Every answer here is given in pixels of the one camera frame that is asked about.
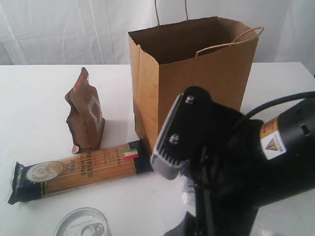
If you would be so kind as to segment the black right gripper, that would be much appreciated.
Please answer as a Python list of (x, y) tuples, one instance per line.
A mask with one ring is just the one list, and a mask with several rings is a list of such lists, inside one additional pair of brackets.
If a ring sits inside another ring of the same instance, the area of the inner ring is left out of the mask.
[(179, 172), (194, 181), (196, 213), (186, 213), (169, 236), (249, 235), (257, 210), (244, 195), (255, 168), (253, 140), (262, 126), (248, 120), (232, 133), (227, 147), (214, 154), (203, 149), (198, 159), (187, 161)]

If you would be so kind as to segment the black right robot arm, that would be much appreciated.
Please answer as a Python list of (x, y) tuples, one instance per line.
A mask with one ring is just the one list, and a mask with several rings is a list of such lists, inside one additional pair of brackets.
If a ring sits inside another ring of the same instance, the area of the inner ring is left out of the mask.
[(194, 183), (196, 214), (170, 236), (248, 236), (262, 206), (314, 189), (315, 101), (263, 122), (214, 102), (181, 105), (160, 145)]

